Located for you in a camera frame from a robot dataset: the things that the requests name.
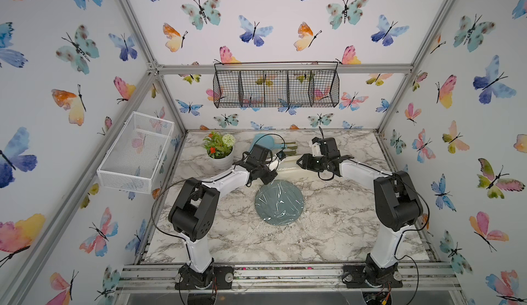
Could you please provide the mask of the cream plastic wrap dispenser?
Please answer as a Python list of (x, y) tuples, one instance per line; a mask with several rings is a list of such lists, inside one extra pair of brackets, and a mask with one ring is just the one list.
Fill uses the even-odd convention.
[(297, 161), (301, 156), (289, 156), (285, 160), (279, 163), (277, 167), (277, 177), (276, 180), (289, 180), (289, 181), (298, 181), (308, 178), (317, 178), (318, 175), (316, 172), (302, 169), (297, 165)]

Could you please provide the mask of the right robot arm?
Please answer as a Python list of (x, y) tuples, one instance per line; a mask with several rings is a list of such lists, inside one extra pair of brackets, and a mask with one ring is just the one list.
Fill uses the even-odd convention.
[(402, 259), (399, 246), (408, 232), (415, 232), (415, 222), (424, 213), (418, 192), (408, 173), (387, 172), (342, 155), (333, 138), (315, 137), (312, 152), (297, 161), (300, 168), (316, 173), (331, 173), (332, 177), (352, 180), (373, 191), (375, 212), (381, 226), (373, 249), (366, 257), (366, 267), (372, 272), (392, 272)]

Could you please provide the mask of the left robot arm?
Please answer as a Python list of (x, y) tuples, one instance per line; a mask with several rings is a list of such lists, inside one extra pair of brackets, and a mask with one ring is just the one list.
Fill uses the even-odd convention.
[(207, 234), (214, 223), (220, 199), (238, 188), (249, 187), (255, 180), (266, 185), (277, 177), (277, 169), (286, 155), (279, 151), (269, 158), (271, 154), (268, 148), (254, 145), (251, 151), (244, 153), (243, 159), (211, 180), (185, 180), (168, 221), (176, 232), (175, 237), (184, 241), (189, 257), (187, 265), (192, 271), (204, 273), (213, 265)]

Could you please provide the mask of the white green striped cloth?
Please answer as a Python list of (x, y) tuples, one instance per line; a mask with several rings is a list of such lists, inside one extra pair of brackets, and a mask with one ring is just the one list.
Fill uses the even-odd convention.
[(298, 144), (295, 142), (286, 143), (284, 145), (284, 154), (286, 156), (296, 156), (296, 150), (298, 149)]

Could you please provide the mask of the potted plant white pot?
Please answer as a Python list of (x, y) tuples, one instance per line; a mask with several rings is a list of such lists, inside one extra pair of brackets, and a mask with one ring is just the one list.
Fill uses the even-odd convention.
[(236, 144), (235, 136), (212, 131), (203, 140), (204, 148), (215, 168), (223, 171), (233, 165), (233, 149)]

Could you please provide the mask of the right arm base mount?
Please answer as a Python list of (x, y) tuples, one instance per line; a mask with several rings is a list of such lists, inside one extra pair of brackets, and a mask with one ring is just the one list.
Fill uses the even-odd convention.
[(398, 262), (388, 267), (380, 267), (370, 254), (367, 254), (364, 263), (344, 265), (341, 281), (348, 289), (403, 287), (402, 276), (398, 272)]

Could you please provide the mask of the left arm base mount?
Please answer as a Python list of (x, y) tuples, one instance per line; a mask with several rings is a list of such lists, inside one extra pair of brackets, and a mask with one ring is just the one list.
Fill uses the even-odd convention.
[(193, 270), (188, 264), (179, 268), (176, 276), (175, 290), (229, 290), (234, 281), (234, 267), (215, 265), (214, 261), (203, 273)]

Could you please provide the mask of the white mesh wall basket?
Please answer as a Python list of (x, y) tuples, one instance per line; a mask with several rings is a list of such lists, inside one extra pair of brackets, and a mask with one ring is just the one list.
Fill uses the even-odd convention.
[(151, 193), (173, 133), (173, 122), (132, 112), (97, 168), (100, 185)]

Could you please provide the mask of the aluminium front rail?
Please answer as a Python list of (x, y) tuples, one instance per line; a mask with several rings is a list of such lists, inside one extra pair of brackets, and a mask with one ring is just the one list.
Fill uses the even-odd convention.
[(130, 265), (123, 269), (118, 293), (169, 293), (184, 291), (295, 292), (295, 291), (459, 291), (461, 284), (444, 262), (402, 262), (386, 283), (367, 283), (364, 266), (355, 263), (219, 264), (214, 279), (197, 287), (179, 265)]

